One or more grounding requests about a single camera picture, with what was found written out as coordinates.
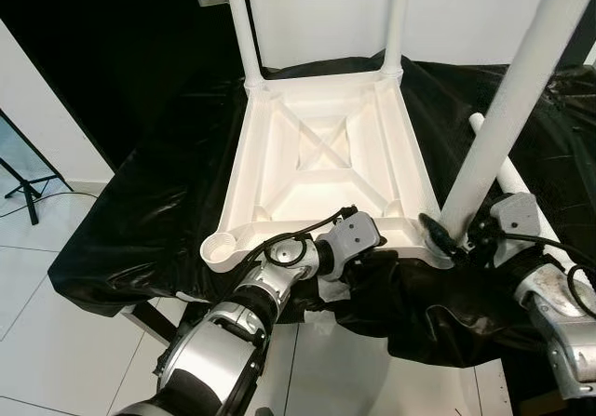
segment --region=tripod stand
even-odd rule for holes
[[[52,174],[51,176],[42,177],[41,179],[35,179],[34,181],[28,181],[24,179],[11,165],[8,164],[6,160],[0,157],[0,166],[2,166],[6,171],[10,173],[12,177],[14,177],[18,182],[19,186],[17,186],[14,190],[10,193],[5,195],[5,198],[8,199],[13,194],[15,194],[18,190],[22,188],[22,192],[25,195],[25,201],[27,203],[27,209],[29,210],[29,218],[31,219],[31,224],[36,225],[39,223],[39,219],[37,218],[37,212],[35,211],[35,202],[34,197],[39,198],[41,197],[41,193],[33,188],[34,183],[39,183],[41,181],[50,181],[52,179],[59,179],[60,176],[58,174]]]

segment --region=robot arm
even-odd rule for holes
[[[314,241],[309,232],[331,221],[332,229]],[[481,209],[468,229],[470,251],[428,216],[421,223],[431,245],[455,264],[488,268],[505,279],[548,343],[563,398],[596,396],[596,293],[574,280],[575,270],[566,275],[542,248],[533,248],[540,226],[532,195],[512,195]],[[510,229],[516,234],[505,233]],[[166,352],[158,393],[118,416],[244,414],[292,285],[314,275],[338,279],[347,262],[383,240],[372,218],[352,207],[265,241],[238,266],[246,274],[235,289]]]
[[[314,241],[308,232],[332,220]],[[314,275],[338,279],[348,261],[382,241],[373,219],[355,207],[266,241],[241,264],[249,271],[234,291],[170,347],[157,395],[118,415],[244,414],[291,286]]]
[[[421,221],[454,261],[467,256],[474,267],[492,271],[507,284],[547,342],[562,397],[596,397],[596,275],[593,288],[574,279],[581,269],[593,275],[594,267],[576,266],[566,274],[557,260],[541,254],[542,248],[536,250],[536,243],[560,244],[539,237],[535,197],[517,193],[481,209],[468,228],[473,249],[465,255],[436,222],[428,217]]]

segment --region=white wall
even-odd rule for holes
[[[0,108],[67,181],[114,175],[2,21]]]
[[[409,0],[403,54],[454,64],[511,62],[539,0]],[[263,63],[371,56],[388,0],[251,0]]]
[[[593,65],[594,67],[596,67],[596,43],[594,43],[594,45],[592,46],[592,50],[589,51],[584,64]]]

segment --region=black cloth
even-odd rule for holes
[[[316,62],[269,77],[375,70],[382,55]],[[505,66],[458,67],[403,59],[401,85],[440,204]],[[511,152],[513,163],[563,242],[596,258],[596,73],[553,75]],[[115,315],[124,305],[177,291],[216,301],[238,280],[215,274],[200,243],[217,227],[246,107],[241,83],[200,77],[175,98],[131,154],[49,269],[54,288],[79,307]],[[501,192],[494,185],[488,199]],[[324,303],[314,280],[299,283],[281,318],[329,309],[340,324],[389,338],[389,352],[459,367],[511,348],[536,350],[525,313],[473,271],[443,272],[395,252],[351,271],[351,302]]]

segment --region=black cable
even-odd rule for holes
[[[576,272],[578,270],[582,270],[586,274],[586,278],[588,279],[589,283],[592,285],[592,288],[594,289],[594,292],[596,293],[596,262],[594,262],[592,260],[592,258],[590,258],[584,252],[582,252],[581,250],[579,250],[575,247],[568,246],[567,244],[563,244],[558,241],[553,241],[552,239],[546,239],[545,237],[517,235],[517,234],[513,234],[513,233],[503,233],[502,236],[505,237],[506,239],[513,239],[513,240],[517,240],[517,241],[536,242],[538,244],[544,244],[547,246],[553,246],[556,248],[560,248],[561,250],[565,250],[570,253],[575,253],[575,255],[578,258],[581,258],[582,260],[584,260],[584,262],[587,262],[588,264],[590,264],[590,265],[578,264],[578,265],[573,266],[571,269],[569,269],[569,272],[567,273],[567,287],[569,288],[571,295],[574,297],[574,300],[576,300],[577,305],[579,307],[581,307],[581,309],[587,315],[596,319],[596,313],[592,312],[588,308],[588,306],[584,302],[582,302],[581,297],[577,293],[576,283],[574,281],[574,275],[576,274]]]
[[[588,256],[586,253],[582,252],[581,250],[578,250],[575,247],[568,246],[567,244],[563,244],[558,241],[553,241],[552,239],[546,239],[545,237],[540,237],[540,236],[517,235],[514,233],[503,233],[502,236],[505,237],[506,239],[513,239],[513,240],[517,240],[517,241],[536,242],[538,244],[545,244],[547,246],[553,246],[556,248],[560,248],[561,250],[565,250],[570,253],[575,253],[575,255],[577,255],[577,257],[581,258],[584,262],[587,262],[588,264],[590,264],[592,266],[596,266],[596,262],[594,262],[594,260],[590,256]]]
[[[596,313],[593,312],[581,299],[581,297],[579,296],[579,294],[577,293],[577,289],[576,289],[576,282],[574,281],[574,275],[576,274],[576,272],[578,270],[583,270],[584,273],[586,275],[588,275],[588,272],[590,272],[592,275],[596,275],[596,268],[590,266],[590,265],[583,265],[583,264],[578,264],[578,265],[574,265],[571,269],[569,269],[569,273],[567,274],[567,287],[569,288],[569,291],[571,292],[571,295],[574,297],[574,300],[576,300],[577,305],[579,307],[582,308],[582,310],[589,316],[591,316],[592,318],[594,318],[596,320]]]
[[[257,247],[253,248],[244,257],[244,259],[239,264],[239,265],[242,265],[242,267],[240,268],[240,272],[238,273],[237,278],[239,278],[239,280],[241,281],[244,278],[244,276],[246,276],[246,274],[248,273],[249,269],[252,267],[252,265],[253,265],[254,261],[257,259],[257,257],[264,250],[270,248],[270,246],[276,244],[277,242],[284,241],[286,239],[291,239],[291,238],[299,236],[299,235],[304,235],[306,233],[310,233],[313,230],[317,230],[319,227],[322,227],[323,225],[327,225],[328,223],[336,220],[342,214],[346,213],[347,210],[348,210],[348,208],[342,208],[339,211],[337,211],[336,213],[332,214],[329,218],[327,218],[321,222],[314,223],[306,228],[303,228],[302,230],[298,230],[297,232],[283,233],[281,235],[275,235],[273,237],[270,237],[266,241],[259,244]],[[230,284],[230,286],[227,288],[227,290],[225,291],[225,293],[223,294],[223,296],[228,296],[230,293],[232,293],[234,291],[234,289],[236,288],[236,285],[237,284],[235,281],[232,282]]]
[[[293,265],[296,265],[298,262],[300,262],[303,259],[303,257],[306,255],[306,251],[308,249],[308,247],[306,245],[306,241],[303,238],[300,239],[300,242],[302,243],[302,248],[300,250],[300,254],[296,257],[296,259],[291,260],[291,261],[282,262],[282,261],[273,259],[271,257],[271,253],[269,251],[270,247],[263,250],[263,254],[269,262],[271,262],[273,265],[276,265],[277,267],[292,267]]]
[[[35,199],[34,200],[34,204],[36,204],[37,202],[41,202],[42,200],[50,199],[50,197],[54,197],[56,195],[88,195],[90,197],[95,197],[96,199],[98,198],[96,195],[90,195],[89,193],[80,193],[80,192],[77,192],[77,191],[68,191],[68,192],[64,192],[64,193],[55,193],[53,195],[46,195],[44,197],[40,197],[39,199]],[[22,206],[20,208],[13,209],[12,211],[9,211],[6,214],[0,214],[0,219],[1,218],[5,218],[6,216],[10,216],[11,214],[16,213],[17,211],[21,211],[22,209],[26,209],[26,208],[27,208],[27,206],[24,205],[24,206]]]

